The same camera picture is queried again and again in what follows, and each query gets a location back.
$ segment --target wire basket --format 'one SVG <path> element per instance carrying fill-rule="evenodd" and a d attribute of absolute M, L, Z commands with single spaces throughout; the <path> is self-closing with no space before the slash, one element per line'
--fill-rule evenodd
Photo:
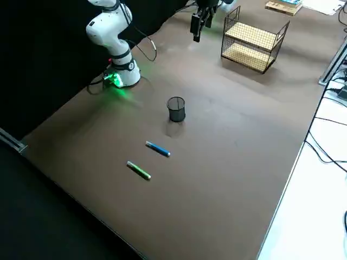
<path fill-rule="evenodd" d="M 239 22 L 240 6 L 225 18 L 221 56 L 265 73 L 277 58 L 289 22 L 274 34 Z"/>

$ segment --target marker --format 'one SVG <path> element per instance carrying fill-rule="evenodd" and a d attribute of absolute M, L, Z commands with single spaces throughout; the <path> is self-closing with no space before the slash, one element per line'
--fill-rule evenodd
<path fill-rule="evenodd" d="M 165 150 L 165 149 L 163 149 L 163 148 L 161 148 L 161 147 L 159 147 L 159 146 L 157 146 L 157 145 L 155 145 L 155 144 L 153 144 L 151 142 L 146 141 L 146 146 L 151 148 L 152 150 L 160 153 L 163 156 L 166 156 L 166 157 L 170 156 L 170 152 L 169 151 L 167 151 L 167 150 Z"/>
<path fill-rule="evenodd" d="M 126 163 L 126 166 L 128 166 L 130 169 L 132 169 L 134 172 L 136 172 L 138 175 L 140 175 L 145 180 L 150 180 L 151 179 L 151 176 L 148 173 L 146 173 L 144 170 L 142 170 L 140 167 L 138 167 L 137 165 L 133 164 L 132 162 L 128 161 Z"/>

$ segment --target black backdrop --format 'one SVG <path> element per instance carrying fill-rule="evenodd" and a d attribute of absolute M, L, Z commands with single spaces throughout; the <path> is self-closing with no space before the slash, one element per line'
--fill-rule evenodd
<path fill-rule="evenodd" d="M 187 0 L 125 0 L 133 23 L 146 34 Z M 87 0 L 2 2 L 0 127 L 21 139 L 76 95 L 107 66 L 104 48 L 85 26 L 100 10 Z M 121 38 L 136 43 L 133 27 Z"/>

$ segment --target white table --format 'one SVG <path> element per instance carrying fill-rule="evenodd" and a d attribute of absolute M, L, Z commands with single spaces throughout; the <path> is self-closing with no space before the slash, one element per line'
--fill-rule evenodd
<path fill-rule="evenodd" d="M 327 91 L 327 98 L 336 95 Z M 347 124 L 347 108 L 323 99 L 316 117 Z M 314 119 L 310 129 L 320 146 L 334 160 L 347 160 L 347 126 Z M 330 161 L 310 135 L 311 143 L 325 161 Z M 347 164 L 340 164 L 347 169 Z M 303 143 L 282 194 L 258 260 L 347 259 L 346 173 L 334 163 L 325 164 Z"/>

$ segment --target blue marker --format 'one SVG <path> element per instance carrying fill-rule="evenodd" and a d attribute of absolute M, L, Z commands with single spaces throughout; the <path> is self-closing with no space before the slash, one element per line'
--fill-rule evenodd
<path fill-rule="evenodd" d="M 167 151 L 165 149 L 162 149 L 161 147 L 159 147 L 159 146 L 157 146 L 157 145 L 155 145 L 155 144 L 153 144 L 151 142 L 146 141 L 146 146 L 151 148 L 152 150 L 160 153 L 163 156 L 166 156 L 166 157 L 170 156 L 170 152 L 169 151 Z"/>

